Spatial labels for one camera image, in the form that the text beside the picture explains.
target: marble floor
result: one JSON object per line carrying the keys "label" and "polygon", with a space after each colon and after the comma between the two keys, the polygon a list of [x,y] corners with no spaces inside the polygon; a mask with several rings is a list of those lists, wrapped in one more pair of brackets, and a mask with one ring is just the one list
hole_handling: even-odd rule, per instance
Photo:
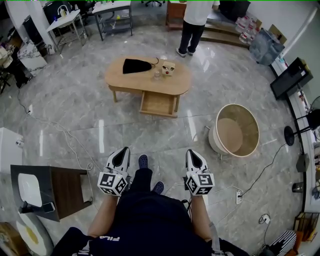
{"label": "marble floor", "polygon": [[[265,237],[266,243],[271,243],[292,228],[294,216],[302,207],[302,195],[291,192],[292,184],[302,180],[295,168],[300,152],[297,142],[280,150],[274,164],[246,193],[241,204],[236,205],[235,198],[235,187],[247,190],[272,162],[284,143],[283,128],[293,127],[292,116],[287,104],[276,101],[270,90],[270,82],[275,78],[271,70],[256,64],[247,49],[200,42],[193,57],[181,58],[175,53],[180,38],[180,31],[167,31],[163,26],[135,27],[133,36],[124,32],[107,36],[104,41],[93,34],[83,47],[74,41],[64,47],[61,56],[49,56],[47,66],[20,90],[19,96],[22,104],[32,105],[34,116],[59,122],[93,157],[96,165],[89,176],[97,208],[104,196],[95,186],[99,169],[103,169],[108,155],[115,149],[130,148],[132,176],[139,155],[146,153],[153,169],[152,185],[162,180],[165,190],[182,184],[187,149],[202,154],[215,178],[215,187],[208,195],[210,219],[221,238],[251,254],[264,242],[267,225],[258,223],[262,214],[271,216]],[[139,95],[119,93],[118,102],[113,102],[104,75],[119,55],[175,60],[190,68],[191,88],[181,96],[178,118],[140,114]],[[64,133],[28,117],[18,103],[17,94],[17,87],[11,86],[0,95],[0,127],[24,136],[23,164],[79,168]],[[249,157],[224,156],[220,160],[209,146],[205,126],[212,126],[220,108],[229,103],[241,104],[252,111],[259,125],[260,141]],[[67,137],[85,168],[91,162],[90,157],[74,138]],[[87,178],[82,185],[85,196],[89,197]],[[13,222],[17,209],[9,176],[0,176],[0,191],[0,221]],[[183,186],[174,187],[167,195],[189,199]],[[90,206],[60,223],[43,218],[41,221],[57,243],[69,227],[87,232],[96,212]]]}

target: white sink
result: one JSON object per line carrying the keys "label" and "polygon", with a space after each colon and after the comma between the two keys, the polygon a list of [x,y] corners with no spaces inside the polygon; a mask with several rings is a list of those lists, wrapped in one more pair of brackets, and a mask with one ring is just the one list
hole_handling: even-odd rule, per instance
{"label": "white sink", "polygon": [[32,174],[19,173],[18,185],[22,201],[26,201],[28,204],[33,206],[42,206],[40,187],[36,176]]}

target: standing fan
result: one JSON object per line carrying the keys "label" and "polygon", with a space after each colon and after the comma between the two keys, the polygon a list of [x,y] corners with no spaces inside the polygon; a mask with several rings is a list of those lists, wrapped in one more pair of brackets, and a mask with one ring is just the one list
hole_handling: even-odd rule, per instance
{"label": "standing fan", "polygon": [[302,134],[304,132],[307,132],[309,130],[312,130],[315,132],[315,136],[317,139],[319,139],[319,126],[320,126],[320,96],[317,97],[313,103],[311,104],[310,111],[308,114],[301,116],[297,118],[297,120],[301,118],[306,118],[308,121],[309,126],[305,127],[297,132],[294,132],[290,126],[286,126],[284,128],[284,139],[285,142],[292,146],[295,142],[295,135],[296,134]]}

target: blue slipper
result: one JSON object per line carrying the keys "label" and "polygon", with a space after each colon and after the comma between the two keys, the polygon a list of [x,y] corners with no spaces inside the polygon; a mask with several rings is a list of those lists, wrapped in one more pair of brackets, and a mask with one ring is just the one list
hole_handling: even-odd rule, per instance
{"label": "blue slipper", "polygon": [[153,192],[156,192],[158,195],[161,195],[161,193],[164,191],[165,189],[165,184],[162,181],[158,181],[154,188],[152,189]]}
{"label": "blue slipper", "polygon": [[140,169],[149,168],[148,167],[148,157],[145,154],[140,155],[138,163],[139,163]]}

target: wooden coffee table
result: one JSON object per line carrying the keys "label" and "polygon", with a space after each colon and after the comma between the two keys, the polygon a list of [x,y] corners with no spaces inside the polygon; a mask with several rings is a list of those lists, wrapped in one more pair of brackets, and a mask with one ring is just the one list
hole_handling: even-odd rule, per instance
{"label": "wooden coffee table", "polygon": [[[140,113],[176,118],[180,95],[190,87],[190,70],[177,61],[159,59],[151,70],[123,74],[125,59],[157,63],[156,58],[142,56],[124,56],[114,60],[105,73],[105,82],[113,92],[114,102],[117,102],[116,92],[142,94]],[[164,61],[175,63],[173,76],[162,75]],[[156,71],[160,72],[159,79],[154,77]]]}

